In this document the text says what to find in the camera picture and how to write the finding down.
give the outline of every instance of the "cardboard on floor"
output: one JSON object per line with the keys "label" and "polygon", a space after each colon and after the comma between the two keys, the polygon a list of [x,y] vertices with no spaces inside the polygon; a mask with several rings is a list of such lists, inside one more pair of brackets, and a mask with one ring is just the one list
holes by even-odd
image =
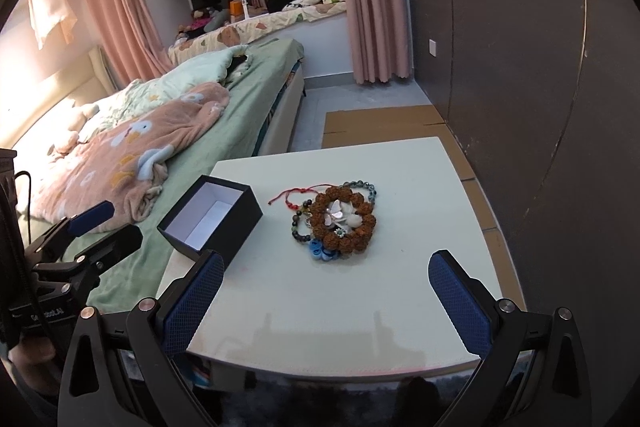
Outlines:
{"label": "cardboard on floor", "polygon": [[324,121],[322,148],[432,136],[440,138],[462,181],[471,207],[476,213],[478,224],[484,233],[484,240],[494,261],[495,272],[502,290],[501,296],[512,299],[521,310],[525,310],[520,283],[505,240],[497,228],[494,213],[484,197],[465,154],[433,105],[329,112]]}

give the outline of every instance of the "open box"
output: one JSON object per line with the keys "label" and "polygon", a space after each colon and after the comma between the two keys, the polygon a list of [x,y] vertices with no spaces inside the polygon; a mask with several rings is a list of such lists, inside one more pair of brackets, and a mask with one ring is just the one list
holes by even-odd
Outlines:
{"label": "open box", "polygon": [[178,252],[197,261],[203,251],[222,256],[225,267],[262,217],[248,185],[201,176],[158,225]]}

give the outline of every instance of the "wardrobe door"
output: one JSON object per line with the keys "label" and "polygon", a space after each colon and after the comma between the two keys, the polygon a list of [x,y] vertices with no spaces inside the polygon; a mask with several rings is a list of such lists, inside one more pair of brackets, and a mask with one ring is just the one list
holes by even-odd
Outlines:
{"label": "wardrobe door", "polygon": [[[445,120],[451,81],[451,9],[451,0],[410,0],[415,80]],[[430,40],[435,56],[430,53]]]}
{"label": "wardrobe door", "polygon": [[640,12],[587,7],[574,109],[511,250],[530,306],[574,312],[603,425],[640,373]]}
{"label": "wardrobe door", "polygon": [[449,124],[509,239],[574,97],[584,0],[453,0]]}

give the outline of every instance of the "gray floor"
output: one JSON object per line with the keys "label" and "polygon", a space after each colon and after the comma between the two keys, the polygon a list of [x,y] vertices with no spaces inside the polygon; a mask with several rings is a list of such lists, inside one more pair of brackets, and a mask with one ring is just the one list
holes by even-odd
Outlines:
{"label": "gray floor", "polygon": [[328,112],[430,103],[414,80],[307,89],[306,98],[300,103],[289,150],[299,152],[322,148],[324,116]]}

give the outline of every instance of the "person's hand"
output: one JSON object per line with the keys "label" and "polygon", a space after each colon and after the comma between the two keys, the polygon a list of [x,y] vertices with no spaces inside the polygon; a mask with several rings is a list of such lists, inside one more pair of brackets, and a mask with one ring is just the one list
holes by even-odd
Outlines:
{"label": "person's hand", "polygon": [[46,396],[56,396],[60,390],[60,383],[47,367],[55,356],[56,350],[47,337],[24,337],[9,351],[9,360],[24,383]]}

